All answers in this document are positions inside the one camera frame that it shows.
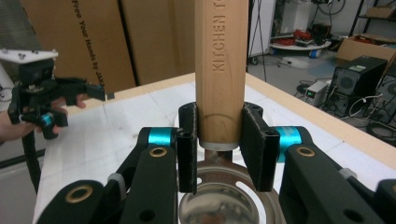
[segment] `human hand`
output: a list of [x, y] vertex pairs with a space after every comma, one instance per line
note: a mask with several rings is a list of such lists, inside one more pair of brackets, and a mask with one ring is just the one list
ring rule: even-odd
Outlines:
[[[54, 110], [63, 112], [67, 115], [67, 110], [61, 108], [63, 105], [65, 105], [65, 99], [63, 97], [51, 103], [51, 106]], [[85, 103], [82, 102], [82, 95], [77, 96], [77, 107], [86, 107]], [[0, 142], [19, 139], [34, 129], [37, 129], [38, 132], [41, 132], [41, 128], [38, 128], [33, 123], [23, 122], [19, 124], [12, 124], [7, 111], [0, 113]], [[61, 127], [55, 125], [52, 131], [54, 133], [59, 133], [61, 129]]]

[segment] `brown cardboard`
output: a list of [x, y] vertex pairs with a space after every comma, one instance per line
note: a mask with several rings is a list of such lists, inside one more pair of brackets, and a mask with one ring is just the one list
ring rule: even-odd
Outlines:
[[396, 49], [361, 43], [356, 41], [357, 38], [357, 36], [352, 36], [350, 38], [344, 39], [340, 49], [337, 51], [337, 63], [341, 64], [344, 62], [349, 62], [359, 58], [362, 55], [367, 55], [388, 60], [388, 65], [386, 68], [387, 71], [390, 65], [395, 61]]
[[395, 6], [370, 7], [366, 16], [372, 18], [390, 18], [395, 11]]
[[135, 86], [117, 0], [21, 0], [55, 76], [85, 77], [106, 92]]
[[194, 72], [194, 0], [121, 0], [121, 7], [139, 85]]

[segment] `computer tower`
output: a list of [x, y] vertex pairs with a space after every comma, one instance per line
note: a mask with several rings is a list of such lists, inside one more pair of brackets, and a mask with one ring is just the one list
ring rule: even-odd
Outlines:
[[390, 123], [396, 114], [396, 63], [394, 63], [384, 75], [378, 86], [377, 94], [382, 94], [375, 107], [373, 119], [384, 123]]
[[388, 61], [369, 56], [337, 66], [332, 76], [330, 90], [344, 95], [370, 96], [381, 79]]
[[337, 66], [332, 76], [330, 94], [325, 103], [327, 110], [337, 116], [345, 117], [355, 114], [364, 107], [367, 108], [373, 98], [364, 101], [361, 98], [376, 94], [376, 88], [387, 63], [387, 60], [360, 56]]

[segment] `white tabletop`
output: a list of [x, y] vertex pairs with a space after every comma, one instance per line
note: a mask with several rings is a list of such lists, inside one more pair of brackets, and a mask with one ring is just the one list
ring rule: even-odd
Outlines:
[[[195, 101], [194, 85], [193, 75], [188, 75], [119, 92], [115, 100], [104, 104], [90, 100], [85, 110], [71, 108], [69, 127], [47, 145], [34, 223], [64, 186], [80, 179], [105, 184], [134, 148], [141, 128], [173, 127], [178, 108]], [[247, 76], [245, 99], [263, 108], [263, 117], [270, 126], [305, 126], [319, 148], [357, 173], [359, 181], [369, 189], [375, 189], [381, 179], [396, 178], [393, 147], [251, 76]], [[369, 144], [361, 146], [354, 136], [368, 139]], [[240, 155], [234, 158], [235, 163], [242, 163]], [[282, 173], [280, 163], [276, 167], [275, 190], [280, 188]]]

